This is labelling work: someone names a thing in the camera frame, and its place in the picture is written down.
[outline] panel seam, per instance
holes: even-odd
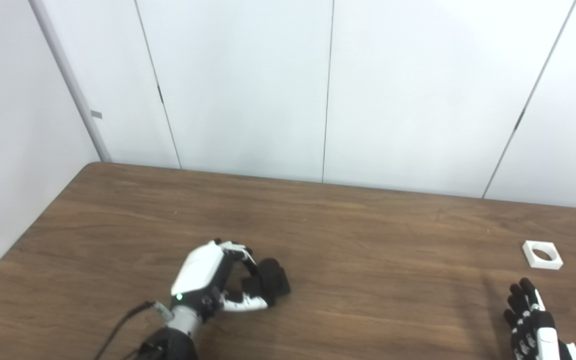
[[[548,66],[548,63],[551,61],[551,57],[553,57],[553,53],[555,51],[555,48],[557,48],[557,44],[559,43],[560,38],[562,37],[562,34],[564,32],[564,29],[566,28],[566,25],[569,22],[570,16],[571,16],[573,10],[575,9],[575,5],[576,5],[576,0],[573,0],[572,5],[570,6],[570,9],[568,10],[568,12],[566,14],[566,18],[564,19],[564,22],[562,23],[561,28],[559,29],[559,32],[557,33],[557,37],[555,37],[555,41],[552,43],[552,46],[550,48],[550,52],[548,52],[548,55],[546,56],[546,60],[544,61],[543,66],[541,67],[541,70],[539,71],[539,75],[537,75],[537,79],[535,80],[534,84],[532,85],[532,89],[530,90],[530,94],[528,94],[528,98],[526,99],[526,102],[523,105],[523,109],[521,109],[521,114],[519,114],[519,117],[517,118],[517,122],[514,124],[514,128],[512,129],[512,132],[510,133],[510,136],[508,137],[508,141],[505,142],[505,146],[503,147],[503,151],[501,152],[501,156],[499,156],[499,160],[496,162],[496,166],[494,167],[494,170],[492,171],[492,175],[490,176],[490,180],[488,180],[488,183],[486,185],[486,189],[484,189],[484,193],[481,196],[482,199],[486,199],[486,194],[488,194],[488,191],[490,189],[490,185],[492,184],[495,176],[497,175],[497,172],[499,170],[499,166],[501,166],[501,162],[503,161],[503,159],[506,155],[506,151],[508,150],[510,143],[513,141],[513,138],[515,137],[515,133],[517,132],[517,129],[519,128],[519,124],[521,124],[521,121],[524,119],[524,115],[526,114],[526,109],[528,108],[528,105],[530,105],[530,102],[533,99],[533,95],[535,95],[535,90],[537,89],[537,86],[539,85],[539,82],[541,81],[542,76],[544,75],[544,71],[546,71],[546,66]]]
[[[321,162],[321,182],[324,182],[324,171],[326,169],[326,139],[328,135],[328,114],[330,102],[330,64],[332,63],[332,33],[335,23],[335,0],[332,0],[332,12],[330,14],[330,46],[328,49],[328,76],[326,84],[326,119],[324,121],[324,151]]]
[[[148,43],[148,38],[146,37],[146,28],[144,28],[144,21],[142,21],[142,13],[139,11],[139,4],[137,4],[137,0],[133,0],[134,7],[137,10],[137,18],[139,18],[139,25],[141,27],[141,33],[143,34],[143,40],[146,43],[146,50],[148,51],[148,59],[150,59],[150,66],[152,68],[152,73],[155,76],[155,82],[157,83],[157,91],[159,97],[161,99],[161,105],[164,109],[164,115],[166,116],[166,123],[168,125],[168,131],[170,132],[170,139],[172,139],[172,146],[174,148],[174,154],[176,155],[176,161],[179,164],[179,169],[183,170],[181,166],[181,158],[179,157],[179,150],[177,148],[177,142],[175,141],[175,137],[172,133],[172,126],[170,125],[170,119],[168,116],[168,110],[166,109],[166,102],[164,102],[164,96],[162,94],[162,88],[160,87],[160,80],[157,77],[157,70],[155,70],[155,63],[153,62],[153,55],[151,54],[151,46]]]

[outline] black fingertip pad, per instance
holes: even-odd
[[[512,311],[518,316],[524,312],[524,307],[517,300],[517,298],[512,295],[508,296],[508,305],[510,305],[510,309],[512,309]]]
[[[510,292],[519,299],[525,296],[524,290],[522,290],[521,286],[517,284],[510,285]]]
[[[528,301],[530,301],[531,305],[537,304],[538,299],[537,295],[535,294],[537,288],[535,287],[535,285],[533,285],[533,283],[530,280],[528,280],[527,277],[521,278],[521,280],[519,280],[519,285],[521,286],[521,289],[526,294],[526,296],[528,296]]]

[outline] glove finger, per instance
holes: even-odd
[[[517,315],[512,310],[506,309],[503,312],[503,318],[505,319],[505,322],[508,323],[508,326],[510,326],[511,330],[517,328]]]
[[[530,309],[531,309],[530,303],[526,297],[526,293],[521,288],[521,286],[519,286],[518,284],[510,285],[510,292],[512,293],[512,296],[516,297],[521,302],[523,311],[524,312],[530,312]]]
[[[528,280],[528,278],[521,278],[521,280],[519,280],[519,285],[521,286],[524,294],[526,294],[528,297],[528,303],[530,304],[531,309],[537,307],[538,310],[546,310],[546,307],[542,302],[542,297],[539,295],[539,291],[535,285],[533,285],[533,283]]]
[[[510,295],[508,296],[508,305],[510,306],[510,309],[512,309],[512,311],[514,312],[514,314],[517,316],[517,320],[521,319],[521,317],[524,316],[524,312],[526,310],[526,306],[525,306],[525,301],[522,301],[521,299],[517,298],[514,295]]]

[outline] robot finger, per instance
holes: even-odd
[[[539,295],[539,291],[537,290],[535,285],[533,285],[533,283],[526,277],[522,278],[519,281],[519,285],[521,286],[521,289],[523,290],[524,294],[526,294],[526,298],[528,299],[528,303],[530,304],[530,309],[545,312],[546,306],[544,306],[542,297]]]

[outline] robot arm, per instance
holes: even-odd
[[[250,273],[241,281],[242,294],[237,300],[225,289],[236,262],[242,262]],[[186,257],[170,289],[170,319],[141,345],[137,360],[196,360],[194,339],[201,325],[217,312],[266,309],[289,293],[286,272],[277,260],[256,264],[246,246],[212,240]]]
[[[510,309],[503,313],[510,325],[510,346],[516,360],[576,360],[573,342],[559,340],[555,320],[539,291],[527,278],[510,286]]]

